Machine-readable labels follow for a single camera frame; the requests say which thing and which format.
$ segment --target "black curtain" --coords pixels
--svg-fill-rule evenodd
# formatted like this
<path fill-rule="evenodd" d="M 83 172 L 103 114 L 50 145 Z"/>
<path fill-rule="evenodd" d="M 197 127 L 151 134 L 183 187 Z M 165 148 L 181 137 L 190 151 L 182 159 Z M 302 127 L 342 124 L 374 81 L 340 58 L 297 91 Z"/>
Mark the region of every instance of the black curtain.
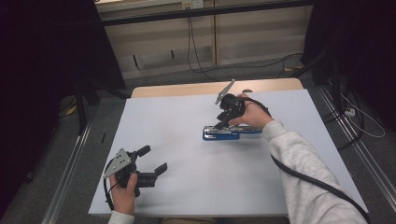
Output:
<path fill-rule="evenodd" d="M 92 0 L 0 0 L 0 217 L 56 129 L 61 99 L 87 78 L 125 88 L 103 27 L 58 27 L 97 20 Z"/>
<path fill-rule="evenodd" d="M 356 90 L 389 127 L 396 130 L 396 5 L 393 1 L 314 2 L 302 63 L 324 53 L 313 68 L 316 84 L 332 75 L 337 61 Z"/>

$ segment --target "sleeve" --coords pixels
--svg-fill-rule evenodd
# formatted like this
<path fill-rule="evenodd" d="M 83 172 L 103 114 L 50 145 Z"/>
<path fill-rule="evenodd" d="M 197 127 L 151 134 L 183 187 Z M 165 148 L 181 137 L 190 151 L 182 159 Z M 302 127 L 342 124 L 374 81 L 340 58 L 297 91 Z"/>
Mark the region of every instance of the sleeve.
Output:
<path fill-rule="evenodd" d="M 345 193 L 315 149 L 298 133 L 287 132 L 277 120 L 269 122 L 262 133 L 277 160 Z M 290 223 L 366 223 L 358 209 L 329 191 L 284 172 L 281 179 Z"/>
<path fill-rule="evenodd" d="M 132 224 L 134 223 L 134 216 L 126 215 L 116 211 L 111 212 L 108 224 Z"/>

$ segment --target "human hand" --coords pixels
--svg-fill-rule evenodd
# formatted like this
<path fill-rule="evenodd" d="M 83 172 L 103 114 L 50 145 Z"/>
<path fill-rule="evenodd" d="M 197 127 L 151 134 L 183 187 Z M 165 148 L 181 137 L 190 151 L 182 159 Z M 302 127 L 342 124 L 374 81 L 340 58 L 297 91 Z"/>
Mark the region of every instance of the human hand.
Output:
<path fill-rule="evenodd" d="M 131 216 L 134 215 L 134 187 L 136 186 L 136 183 L 137 174 L 131 174 L 128 180 L 128 185 L 123 189 L 119 184 L 117 184 L 116 176 L 110 176 L 110 186 L 114 186 L 111 190 L 114 210 L 119 213 Z"/>
<path fill-rule="evenodd" d="M 238 97 L 248 97 L 245 93 L 237 95 Z M 243 116 L 231 119 L 228 123 L 230 125 L 238 125 L 245 123 L 249 126 L 263 129 L 264 126 L 273 119 L 265 113 L 265 111 L 253 102 L 245 101 L 245 113 Z"/>

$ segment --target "cable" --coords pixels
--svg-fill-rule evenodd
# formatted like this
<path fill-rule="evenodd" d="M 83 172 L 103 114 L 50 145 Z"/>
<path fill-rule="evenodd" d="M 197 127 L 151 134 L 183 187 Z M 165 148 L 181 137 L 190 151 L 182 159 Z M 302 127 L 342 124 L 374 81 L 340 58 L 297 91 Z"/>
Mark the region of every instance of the cable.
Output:
<path fill-rule="evenodd" d="M 111 159 L 108 164 L 106 165 L 106 169 L 105 171 L 108 169 L 108 167 L 110 166 L 111 162 L 113 162 L 114 159 Z M 113 211 L 114 210 L 114 203 L 111 200 L 111 196 L 110 196 L 110 191 L 117 185 L 118 183 L 116 183 L 115 185 L 113 185 L 110 190 L 107 190 L 107 184 L 106 184 L 106 180 L 103 179 L 103 186 L 105 189 L 105 196 L 106 196 L 106 202 L 108 204 L 108 207 L 110 207 L 110 210 Z"/>
<path fill-rule="evenodd" d="M 352 91 L 352 96 L 353 96 L 353 98 L 355 98 L 358 107 L 361 107 L 361 105 L 359 104 L 358 98 L 356 97 L 356 95 L 355 95 L 355 93 L 353 91 Z M 364 118 L 363 118 L 363 116 L 358 114 L 358 119 L 359 119 L 359 124 L 361 125 L 361 128 L 364 129 Z M 361 139 L 362 136 L 363 136 L 363 132 L 359 131 L 358 134 L 352 140 L 350 140 L 345 145 L 343 145 L 341 147 L 338 147 L 337 150 L 341 151 L 344 148 L 351 146 L 352 144 L 357 142 L 359 139 Z"/>
<path fill-rule="evenodd" d="M 188 51 L 187 51 L 187 62 L 188 62 L 188 64 L 189 64 L 189 68 L 190 68 L 190 70 L 191 70 L 192 72 L 194 72 L 194 73 L 204 73 L 204 75 L 205 75 L 207 78 L 209 78 L 209 79 L 211 79 L 211 80 L 214 80 L 214 81 L 219 81 L 219 80 L 216 80 L 216 79 L 214 79 L 214 78 L 208 76 L 208 75 L 207 75 L 207 72 L 211 72 L 211 71 L 214 71 L 214 70 L 220 70 L 220 69 L 227 69 L 227 68 L 261 68 L 261 67 L 271 66 L 271 65 L 274 65 L 274 64 L 277 64 L 277 63 L 283 63 L 283 68 L 282 68 L 282 71 L 283 71 L 283 69 L 284 69 L 284 61 L 285 61 L 286 59 L 288 59 L 288 58 L 290 58 L 290 57 L 292 57 L 292 56 L 302 55 L 302 53 L 294 53 L 294 54 L 286 55 L 282 60 L 276 61 L 276 62 L 274 62 L 274 63 L 263 64 L 263 65 L 239 65 L 239 66 L 215 67 L 215 68 L 210 68 L 210 69 L 204 70 L 204 69 L 202 68 L 201 64 L 200 64 L 200 61 L 199 61 L 199 58 L 198 58 L 198 54 L 197 54 L 197 51 L 196 51 L 196 46 L 195 46 L 195 40 L 194 40 L 194 33 L 193 33 L 191 18 L 188 17 L 187 20 L 188 20 L 188 23 L 189 23 L 189 47 L 188 47 Z M 191 62 L 190 62 L 190 50 L 191 50 L 190 42 L 191 42 L 191 39 L 192 39 L 192 43 L 193 43 L 193 45 L 194 45 L 195 57 L 196 57 L 196 59 L 197 59 L 197 62 L 198 62 L 198 65 L 199 65 L 201 71 L 199 71 L 199 70 L 196 71 L 196 70 L 194 70 L 194 69 L 191 67 Z"/>
<path fill-rule="evenodd" d="M 195 70 L 192 69 L 191 64 L 190 64 L 190 42 L 191 42 L 191 37 L 192 37 L 192 44 L 194 45 L 195 57 L 196 57 L 196 59 L 197 59 L 198 65 L 199 65 L 199 67 L 200 67 L 202 73 L 204 73 L 204 75 L 205 75 L 207 78 L 209 78 L 209 79 L 211 79 L 211 80 L 213 80 L 213 81 L 219 81 L 219 80 L 217 80 L 217 79 L 215 79 L 215 78 L 213 78 L 213 77 L 208 76 L 207 73 L 206 73 L 206 72 L 204 71 L 204 69 L 202 68 L 201 63 L 200 63 L 199 58 L 198 58 L 197 48 L 196 48 L 196 46 L 195 46 L 194 32 L 193 32 L 193 30 L 192 30 L 192 21 L 191 21 L 191 18 L 190 18 L 190 17 L 188 17 L 187 20 L 188 20 L 188 22 L 189 22 L 189 49 L 188 49 L 188 51 L 187 51 L 187 61 L 188 61 L 188 63 L 189 63 L 189 67 L 190 67 L 191 71 L 195 72 Z"/>
<path fill-rule="evenodd" d="M 364 133 L 366 133 L 367 135 L 372 136 L 372 137 L 381 138 L 381 137 L 385 136 L 385 130 L 384 130 L 384 128 L 383 128 L 378 122 L 376 122 L 376 121 L 375 121 L 373 118 L 371 118 L 368 114 L 364 113 L 362 110 L 360 110 L 360 109 L 357 108 L 355 105 L 353 105 L 350 101 L 348 101 L 348 99 L 347 99 L 343 94 L 341 94 L 341 96 L 342 96 L 350 105 L 352 105 L 355 109 L 357 109 L 359 112 L 361 112 L 361 113 L 362 113 L 363 115 L 365 115 L 367 118 L 369 118 L 370 120 L 372 120 L 372 121 L 382 130 L 383 133 L 382 133 L 381 135 L 374 135 L 374 134 L 371 134 L 371 133 L 367 133 L 367 132 L 364 131 L 362 128 L 360 128 L 357 124 L 355 124 L 355 122 L 353 122 L 351 116 L 349 116 L 350 122 L 351 122 L 357 129 L 361 130 L 362 132 L 364 132 Z"/>
<path fill-rule="evenodd" d="M 287 167 L 285 164 L 283 164 L 282 162 L 280 162 L 279 160 L 275 159 L 273 156 L 271 156 L 274 163 L 276 164 L 277 167 L 279 167 L 279 169 L 283 170 L 285 173 L 292 175 L 294 177 L 297 177 L 299 179 L 302 179 L 310 184 L 313 184 L 321 189 L 327 190 L 329 191 L 331 194 L 333 194 L 334 196 L 343 199 L 349 203 L 351 203 L 353 206 L 356 207 L 356 209 L 358 209 L 358 211 L 361 213 L 361 215 L 364 217 L 364 219 L 366 219 L 367 223 L 371 223 L 371 220 L 369 218 L 369 216 L 366 214 L 366 212 L 361 208 L 360 205 L 358 205 L 355 201 L 353 201 L 353 199 L 349 198 L 347 195 L 345 195 L 345 193 L 339 189 L 336 189 L 318 179 L 315 179 L 311 176 L 308 175 L 303 175 L 301 173 L 298 173 L 297 171 L 294 171 L 292 169 L 290 169 L 289 167 Z"/>
<path fill-rule="evenodd" d="M 277 75 L 276 78 L 279 78 L 285 72 L 285 60 L 288 59 L 288 58 L 291 58 L 292 56 L 296 56 L 296 55 L 302 55 L 302 53 L 290 54 L 290 55 L 286 55 L 285 57 L 283 57 L 283 59 L 282 59 L 282 71 L 279 73 L 279 75 Z"/>

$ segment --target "power strip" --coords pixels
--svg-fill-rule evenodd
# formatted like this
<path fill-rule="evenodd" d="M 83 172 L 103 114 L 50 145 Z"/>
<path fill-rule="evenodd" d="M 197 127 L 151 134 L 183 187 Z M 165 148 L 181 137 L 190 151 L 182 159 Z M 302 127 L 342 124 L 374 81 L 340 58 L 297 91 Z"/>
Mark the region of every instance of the power strip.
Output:
<path fill-rule="evenodd" d="M 355 109 L 347 107 L 345 114 L 350 117 L 355 117 Z"/>

